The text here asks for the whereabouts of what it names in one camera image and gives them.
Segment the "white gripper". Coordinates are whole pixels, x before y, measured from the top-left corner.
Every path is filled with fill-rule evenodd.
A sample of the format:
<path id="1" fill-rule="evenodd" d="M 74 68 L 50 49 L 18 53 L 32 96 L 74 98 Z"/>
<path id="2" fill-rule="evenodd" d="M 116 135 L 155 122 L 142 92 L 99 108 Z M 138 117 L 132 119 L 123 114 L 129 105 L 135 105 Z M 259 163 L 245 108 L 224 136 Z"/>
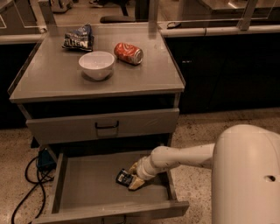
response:
<path id="1" fill-rule="evenodd" d="M 138 176 L 134 176 L 129 184 L 129 189 L 135 191 L 145 183 L 145 180 L 155 178 L 158 174 L 158 169 L 153 165 L 149 157 L 142 157 L 129 168 L 129 174 Z"/>

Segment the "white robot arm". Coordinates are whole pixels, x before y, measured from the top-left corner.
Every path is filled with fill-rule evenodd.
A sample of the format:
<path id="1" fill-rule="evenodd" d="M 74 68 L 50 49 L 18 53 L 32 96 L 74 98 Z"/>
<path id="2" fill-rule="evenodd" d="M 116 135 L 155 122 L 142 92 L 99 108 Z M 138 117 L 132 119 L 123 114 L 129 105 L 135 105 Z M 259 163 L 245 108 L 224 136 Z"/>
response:
<path id="1" fill-rule="evenodd" d="M 212 171 L 212 224 L 280 224 L 280 135 L 253 125 L 224 130 L 215 143 L 158 146 L 135 162 L 130 190 L 180 165 Z"/>

